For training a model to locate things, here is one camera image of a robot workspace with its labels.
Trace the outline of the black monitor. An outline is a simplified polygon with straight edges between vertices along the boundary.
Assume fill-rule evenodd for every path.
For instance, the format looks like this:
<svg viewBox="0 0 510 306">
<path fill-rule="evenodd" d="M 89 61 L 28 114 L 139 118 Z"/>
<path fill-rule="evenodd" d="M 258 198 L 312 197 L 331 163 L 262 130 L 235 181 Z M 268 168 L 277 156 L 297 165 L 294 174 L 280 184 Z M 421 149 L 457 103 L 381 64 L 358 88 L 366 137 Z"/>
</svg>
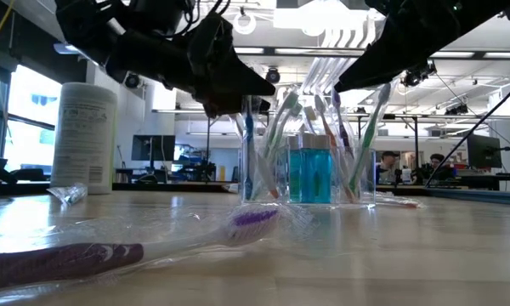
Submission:
<svg viewBox="0 0 510 306">
<path fill-rule="evenodd" d="M 134 161 L 174 160 L 175 137 L 173 135 L 134 135 L 131 158 Z"/>
<path fill-rule="evenodd" d="M 501 144 L 498 138 L 472 134 L 467 138 L 467 158 L 470 167 L 501 168 Z"/>
</svg>

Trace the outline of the ceiling light strip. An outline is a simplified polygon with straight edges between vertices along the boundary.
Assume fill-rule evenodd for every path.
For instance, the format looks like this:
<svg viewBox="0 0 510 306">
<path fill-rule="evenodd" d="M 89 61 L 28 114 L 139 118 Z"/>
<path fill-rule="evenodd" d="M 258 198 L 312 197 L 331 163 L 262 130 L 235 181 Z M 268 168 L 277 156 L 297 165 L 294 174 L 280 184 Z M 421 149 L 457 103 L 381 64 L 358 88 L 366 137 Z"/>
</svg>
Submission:
<svg viewBox="0 0 510 306">
<path fill-rule="evenodd" d="M 277 48 L 277 47 L 235 47 L 239 55 L 249 56 L 292 56 L 292 57 L 332 57 L 359 58 L 361 48 Z M 510 60 L 510 51 L 438 51 L 430 59 L 446 60 Z"/>
</svg>

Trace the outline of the clear acrylic organizer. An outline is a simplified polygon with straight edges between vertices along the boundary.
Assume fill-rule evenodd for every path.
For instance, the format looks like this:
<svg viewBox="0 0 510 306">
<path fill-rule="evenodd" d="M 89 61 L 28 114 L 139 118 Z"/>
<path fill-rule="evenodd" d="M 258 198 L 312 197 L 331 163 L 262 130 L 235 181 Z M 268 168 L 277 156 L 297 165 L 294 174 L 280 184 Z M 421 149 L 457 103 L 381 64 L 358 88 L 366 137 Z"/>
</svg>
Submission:
<svg viewBox="0 0 510 306">
<path fill-rule="evenodd" d="M 339 144 L 340 148 L 344 150 L 343 144 Z M 345 156 L 347 158 L 347 169 L 348 169 L 348 182 L 350 178 L 351 171 L 354 167 L 354 162 L 357 156 L 357 152 L 353 147 L 352 151 L 354 153 L 354 159 L 351 159 L 345 152 Z M 274 175 L 276 187 L 280 193 L 279 199 L 273 199 L 270 196 L 263 197 L 256 201 L 246 201 L 246 202 L 278 202 L 292 205 L 335 205 L 335 206 L 347 206 L 347 205 L 360 205 L 363 203 L 372 204 L 375 201 L 375 162 L 374 162 L 374 152 L 372 150 L 369 151 L 369 156 L 364 165 L 363 173 L 360 177 L 359 184 L 359 194 L 357 195 L 358 202 L 351 203 L 347 196 L 341 190 L 341 185 L 338 181 L 336 164 L 331 159 L 331 202 L 330 203 L 319 203 L 314 200 L 313 203 L 304 203 L 300 200 L 300 202 L 290 202 L 289 197 L 289 161 L 288 161 L 288 146 L 287 144 L 282 145 L 278 148 L 275 163 L 274 163 Z"/>
</svg>

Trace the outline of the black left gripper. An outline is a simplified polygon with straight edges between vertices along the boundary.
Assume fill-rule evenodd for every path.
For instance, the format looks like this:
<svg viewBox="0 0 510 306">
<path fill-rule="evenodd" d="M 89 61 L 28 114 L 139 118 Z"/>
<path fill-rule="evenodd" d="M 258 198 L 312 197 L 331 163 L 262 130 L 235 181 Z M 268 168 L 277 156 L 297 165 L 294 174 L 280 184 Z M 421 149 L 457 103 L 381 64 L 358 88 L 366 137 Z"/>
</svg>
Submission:
<svg viewBox="0 0 510 306">
<path fill-rule="evenodd" d="M 203 105 L 210 118 L 242 113 L 248 106 L 252 113 L 268 113 L 270 102 L 258 96 L 274 94 L 275 86 L 239 59 L 232 31 L 220 14 L 208 14 L 190 37 L 190 62 L 186 50 L 171 41 L 127 31 L 112 48 L 105 71 L 118 82 L 130 72 L 166 88 L 194 87 L 198 101 L 227 98 Z"/>
</svg>

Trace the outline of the white green wipes canister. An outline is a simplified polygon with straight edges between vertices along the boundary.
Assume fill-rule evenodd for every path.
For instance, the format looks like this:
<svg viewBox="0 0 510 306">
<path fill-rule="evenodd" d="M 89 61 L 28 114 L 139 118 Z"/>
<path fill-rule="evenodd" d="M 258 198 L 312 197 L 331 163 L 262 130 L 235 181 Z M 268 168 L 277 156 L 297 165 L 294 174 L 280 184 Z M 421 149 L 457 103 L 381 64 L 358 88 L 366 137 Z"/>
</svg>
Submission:
<svg viewBox="0 0 510 306">
<path fill-rule="evenodd" d="M 60 91 L 52 187 L 84 184 L 111 193 L 117 96 L 107 88 L 68 82 Z"/>
</svg>

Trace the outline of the large glass window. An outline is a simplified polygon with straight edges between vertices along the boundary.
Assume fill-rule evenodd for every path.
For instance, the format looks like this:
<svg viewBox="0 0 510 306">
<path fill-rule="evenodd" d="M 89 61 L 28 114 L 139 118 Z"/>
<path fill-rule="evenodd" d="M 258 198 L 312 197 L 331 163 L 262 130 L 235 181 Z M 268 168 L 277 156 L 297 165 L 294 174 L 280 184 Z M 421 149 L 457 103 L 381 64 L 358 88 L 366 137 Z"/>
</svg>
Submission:
<svg viewBox="0 0 510 306">
<path fill-rule="evenodd" d="M 51 173 L 61 84 L 23 65 L 0 71 L 0 157 L 5 169 Z"/>
</svg>

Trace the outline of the person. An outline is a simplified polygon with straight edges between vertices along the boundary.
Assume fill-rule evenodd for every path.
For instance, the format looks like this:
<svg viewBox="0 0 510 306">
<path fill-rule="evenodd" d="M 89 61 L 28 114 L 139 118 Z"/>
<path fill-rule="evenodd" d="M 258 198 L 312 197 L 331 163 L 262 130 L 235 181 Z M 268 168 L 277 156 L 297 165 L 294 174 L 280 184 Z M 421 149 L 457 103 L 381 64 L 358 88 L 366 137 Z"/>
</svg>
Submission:
<svg viewBox="0 0 510 306">
<path fill-rule="evenodd" d="M 397 161 L 400 155 L 394 151 L 384 151 L 381 161 L 376 167 L 376 182 L 378 184 L 395 184 L 397 182 Z"/>
<path fill-rule="evenodd" d="M 449 164 L 439 166 L 444 160 L 442 154 L 434 153 L 430 156 L 430 162 L 424 166 L 424 181 L 428 182 L 430 177 L 433 181 L 446 181 L 454 178 L 454 169 Z"/>
</svg>

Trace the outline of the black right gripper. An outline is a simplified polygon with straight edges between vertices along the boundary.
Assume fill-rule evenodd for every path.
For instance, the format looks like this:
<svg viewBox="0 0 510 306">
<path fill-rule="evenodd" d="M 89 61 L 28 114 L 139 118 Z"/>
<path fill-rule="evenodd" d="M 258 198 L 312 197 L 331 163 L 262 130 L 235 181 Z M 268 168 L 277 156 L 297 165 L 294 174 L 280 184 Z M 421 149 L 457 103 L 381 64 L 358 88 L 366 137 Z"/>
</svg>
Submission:
<svg viewBox="0 0 510 306">
<path fill-rule="evenodd" d="M 338 78 L 341 93 L 392 80 L 462 32 L 463 0 L 365 0 L 385 16 L 381 36 Z"/>
</svg>

